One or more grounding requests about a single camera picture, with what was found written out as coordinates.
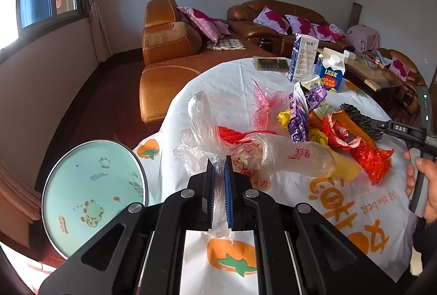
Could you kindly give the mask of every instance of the red mesh bag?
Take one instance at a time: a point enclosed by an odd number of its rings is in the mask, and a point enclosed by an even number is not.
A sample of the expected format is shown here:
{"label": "red mesh bag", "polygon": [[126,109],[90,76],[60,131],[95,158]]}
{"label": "red mesh bag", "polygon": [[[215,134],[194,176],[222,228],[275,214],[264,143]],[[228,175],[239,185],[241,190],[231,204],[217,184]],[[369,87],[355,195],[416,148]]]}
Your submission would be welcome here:
{"label": "red mesh bag", "polygon": [[358,162],[361,168],[367,173],[372,185],[375,185],[384,178],[391,167],[388,160],[395,152],[394,150],[376,150],[367,142],[361,141],[360,145],[350,150],[353,159]]}

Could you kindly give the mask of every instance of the milk carton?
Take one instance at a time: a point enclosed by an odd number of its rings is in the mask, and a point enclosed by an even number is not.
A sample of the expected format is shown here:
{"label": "milk carton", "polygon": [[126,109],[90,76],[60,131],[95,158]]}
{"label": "milk carton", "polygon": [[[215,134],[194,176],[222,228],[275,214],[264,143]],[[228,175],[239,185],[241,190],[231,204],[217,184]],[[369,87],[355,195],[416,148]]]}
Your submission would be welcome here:
{"label": "milk carton", "polygon": [[327,91],[337,93],[345,70],[344,54],[325,47],[319,76]]}
{"label": "milk carton", "polygon": [[316,38],[296,34],[287,76],[292,83],[298,82],[303,74],[312,72],[317,47],[318,40]]}

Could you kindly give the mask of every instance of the pink pillow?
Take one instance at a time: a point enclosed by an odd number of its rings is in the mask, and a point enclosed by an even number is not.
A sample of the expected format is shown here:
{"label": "pink pillow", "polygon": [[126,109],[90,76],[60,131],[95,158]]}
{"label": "pink pillow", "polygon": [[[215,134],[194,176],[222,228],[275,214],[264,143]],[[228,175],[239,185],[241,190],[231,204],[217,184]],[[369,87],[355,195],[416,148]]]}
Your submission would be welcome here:
{"label": "pink pillow", "polygon": [[213,19],[212,21],[214,22],[214,24],[216,25],[216,27],[218,28],[218,30],[221,34],[231,35],[231,33],[228,30],[229,25],[227,25],[226,23],[224,23],[220,19]]}
{"label": "pink pillow", "polygon": [[263,11],[253,20],[253,22],[268,26],[270,29],[284,35],[287,35],[287,30],[290,27],[290,23],[282,18],[278,13],[271,11],[267,6],[264,7]]}
{"label": "pink pillow", "polygon": [[331,35],[329,26],[311,24],[311,27],[314,30],[316,39],[318,39],[319,41],[331,41],[332,43],[335,43],[335,40]]}
{"label": "pink pillow", "polygon": [[329,26],[329,30],[331,31],[331,36],[335,40],[343,40],[343,41],[346,40],[346,33],[335,24],[331,24]]}
{"label": "pink pillow", "polygon": [[200,29],[200,31],[202,31],[202,33],[204,33],[205,36],[213,43],[216,44],[217,41],[224,36],[213,23],[213,19],[201,11],[189,7],[179,7],[179,10],[186,14],[187,17]]}
{"label": "pink pillow", "polygon": [[410,68],[404,65],[400,60],[394,59],[390,67],[388,68],[394,74],[401,78],[401,80],[406,81]]}
{"label": "pink pillow", "polygon": [[293,34],[304,34],[311,35],[315,37],[314,31],[311,27],[311,23],[309,20],[303,17],[296,17],[294,15],[286,15],[285,16],[288,22],[291,25],[291,29],[293,30]]}

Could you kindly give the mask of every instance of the pink plastic bag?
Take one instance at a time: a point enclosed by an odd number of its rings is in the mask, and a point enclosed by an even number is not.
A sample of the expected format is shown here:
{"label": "pink plastic bag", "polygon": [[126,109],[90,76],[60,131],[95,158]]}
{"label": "pink plastic bag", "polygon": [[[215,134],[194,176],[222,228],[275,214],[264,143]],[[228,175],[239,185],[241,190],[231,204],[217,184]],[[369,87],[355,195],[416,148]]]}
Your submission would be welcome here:
{"label": "pink plastic bag", "polygon": [[251,125],[255,131],[267,130],[269,125],[272,109],[289,104],[288,94],[275,89],[266,88],[264,92],[253,82],[253,97],[257,110],[254,112]]}

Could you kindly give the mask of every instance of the sunlight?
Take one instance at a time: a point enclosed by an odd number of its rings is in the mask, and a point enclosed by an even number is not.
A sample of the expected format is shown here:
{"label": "sunlight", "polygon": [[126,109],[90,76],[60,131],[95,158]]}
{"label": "sunlight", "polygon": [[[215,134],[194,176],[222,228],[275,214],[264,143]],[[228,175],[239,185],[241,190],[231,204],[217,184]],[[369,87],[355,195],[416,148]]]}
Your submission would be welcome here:
{"label": "sunlight", "polygon": [[0,49],[18,39],[17,0],[0,0]]}

